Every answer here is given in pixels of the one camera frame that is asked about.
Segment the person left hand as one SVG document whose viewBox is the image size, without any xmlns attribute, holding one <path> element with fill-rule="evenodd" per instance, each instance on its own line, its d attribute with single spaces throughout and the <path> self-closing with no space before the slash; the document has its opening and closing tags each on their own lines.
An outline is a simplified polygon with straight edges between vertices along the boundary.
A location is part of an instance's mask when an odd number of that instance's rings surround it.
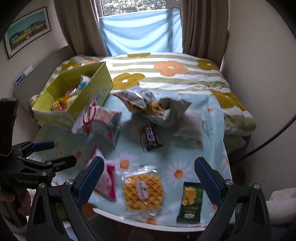
<svg viewBox="0 0 296 241">
<path fill-rule="evenodd" d="M 15 203 L 18 213 L 27 217 L 31 210 L 31 196 L 27 189 L 21 190 L 17 194 L 1 192 L 1 201 Z"/>
</svg>

